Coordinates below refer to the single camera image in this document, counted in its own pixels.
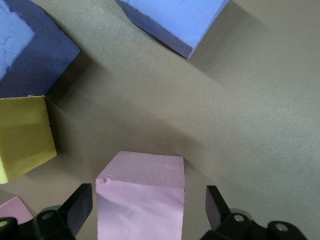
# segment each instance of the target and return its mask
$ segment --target pink foam cube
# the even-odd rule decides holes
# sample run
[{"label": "pink foam cube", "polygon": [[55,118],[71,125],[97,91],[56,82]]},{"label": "pink foam cube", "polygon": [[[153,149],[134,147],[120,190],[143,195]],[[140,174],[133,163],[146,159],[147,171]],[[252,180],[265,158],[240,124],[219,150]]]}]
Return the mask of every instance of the pink foam cube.
[{"label": "pink foam cube", "polygon": [[95,183],[98,240],[181,240],[182,157],[121,151]]},{"label": "pink foam cube", "polygon": [[0,205],[0,218],[6,217],[16,218],[18,224],[24,224],[34,218],[18,196]]}]

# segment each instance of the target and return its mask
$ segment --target black plastic part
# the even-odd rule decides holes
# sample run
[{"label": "black plastic part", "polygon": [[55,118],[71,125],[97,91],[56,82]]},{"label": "black plastic part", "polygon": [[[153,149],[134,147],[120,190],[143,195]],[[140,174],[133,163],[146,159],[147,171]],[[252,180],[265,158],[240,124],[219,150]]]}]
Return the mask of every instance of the black plastic part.
[{"label": "black plastic part", "polygon": [[[284,225],[287,228],[287,230],[279,230],[277,225]],[[274,240],[307,240],[306,237],[297,227],[295,227],[291,223],[284,221],[270,222],[267,227],[267,234],[269,239]]]},{"label": "black plastic part", "polygon": [[205,212],[212,230],[216,230],[221,222],[231,213],[216,186],[206,187]]},{"label": "black plastic part", "polygon": [[92,185],[83,183],[59,208],[73,236],[76,236],[93,208]]},{"label": "black plastic part", "polygon": [[207,186],[205,211],[212,230],[201,240],[307,240],[288,222],[272,221],[265,228],[242,213],[231,213],[216,186]]},{"label": "black plastic part", "polygon": [[20,225],[13,217],[0,218],[0,240],[75,240],[92,208],[92,185],[82,184],[58,210]]},{"label": "black plastic part", "polygon": [[18,234],[18,222],[14,217],[0,218],[0,240],[13,238]]}]

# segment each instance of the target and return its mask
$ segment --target foam block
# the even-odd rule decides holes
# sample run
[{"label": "foam block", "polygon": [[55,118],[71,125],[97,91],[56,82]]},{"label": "foam block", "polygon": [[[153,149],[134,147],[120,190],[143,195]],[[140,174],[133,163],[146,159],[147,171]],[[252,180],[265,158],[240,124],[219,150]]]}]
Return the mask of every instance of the foam block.
[{"label": "foam block", "polygon": [[79,48],[30,0],[0,0],[0,98],[42,96]]},{"label": "foam block", "polygon": [[115,0],[139,28],[190,58],[229,0]]},{"label": "foam block", "polygon": [[181,240],[184,162],[121,151],[96,179],[98,240]]},{"label": "foam block", "polygon": [[0,218],[7,217],[16,218],[18,224],[24,224],[34,218],[18,196],[0,205]]},{"label": "foam block", "polygon": [[57,155],[44,97],[0,99],[0,184]]}]

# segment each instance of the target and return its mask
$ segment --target yellow block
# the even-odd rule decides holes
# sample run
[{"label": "yellow block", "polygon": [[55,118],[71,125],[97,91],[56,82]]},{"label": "yellow block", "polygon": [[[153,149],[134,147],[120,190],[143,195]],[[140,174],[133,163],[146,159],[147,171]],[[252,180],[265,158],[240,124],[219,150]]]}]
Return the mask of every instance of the yellow block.
[{"label": "yellow block", "polygon": [[57,155],[44,97],[0,99],[0,184]]}]

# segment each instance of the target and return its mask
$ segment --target blue foam cube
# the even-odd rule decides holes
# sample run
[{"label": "blue foam cube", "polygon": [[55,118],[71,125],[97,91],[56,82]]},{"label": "blue foam cube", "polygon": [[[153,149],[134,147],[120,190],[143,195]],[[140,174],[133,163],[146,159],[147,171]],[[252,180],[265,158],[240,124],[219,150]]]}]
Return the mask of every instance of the blue foam cube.
[{"label": "blue foam cube", "polygon": [[115,0],[147,33],[189,59],[229,0]]},{"label": "blue foam cube", "polygon": [[0,98],[42,96],[80,52],[30,0],[0,0]]}]

